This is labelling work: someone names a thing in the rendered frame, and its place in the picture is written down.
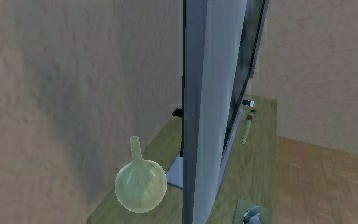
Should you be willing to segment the olive green wooden stand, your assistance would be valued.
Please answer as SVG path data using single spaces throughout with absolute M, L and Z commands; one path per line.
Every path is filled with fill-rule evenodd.
M 241 140 L 244 123 L 236 132 L 219 194 L 206 224 L 233 224 L 237 201 L 250 199 L 269 211 L 272 224 L 275 179 L 277 101 L 254 95 L 256 113 L 246 144 Z M 137 214 L 128 211 L 110 192 L 88 217 L 87 224 L 189 224 L 182 220 L 182 191 L 170 186 L 165 198 L 150 212 Z

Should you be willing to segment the grey flat television set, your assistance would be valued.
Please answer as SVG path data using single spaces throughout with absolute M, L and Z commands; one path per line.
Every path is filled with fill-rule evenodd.
M 181 148 L 168 184 L 182 220 L 206 224 L 243 114 L 269 0 L 183 0 Z

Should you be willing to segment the round green glass vase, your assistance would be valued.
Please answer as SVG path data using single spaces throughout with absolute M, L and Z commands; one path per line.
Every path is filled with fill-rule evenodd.
M 138 136 L 130 138 L 132 161 L 122 167 L 115 178 L 115 194 L 128 211 L 146 213 L 157 207 L 167 191 L 163 167 L 142 156 Z

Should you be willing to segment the grey round metal object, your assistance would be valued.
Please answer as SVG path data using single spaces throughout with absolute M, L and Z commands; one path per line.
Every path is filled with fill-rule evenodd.
M 261 224 L 259 206 L 254 206 L 244 213 L 243 224 Z

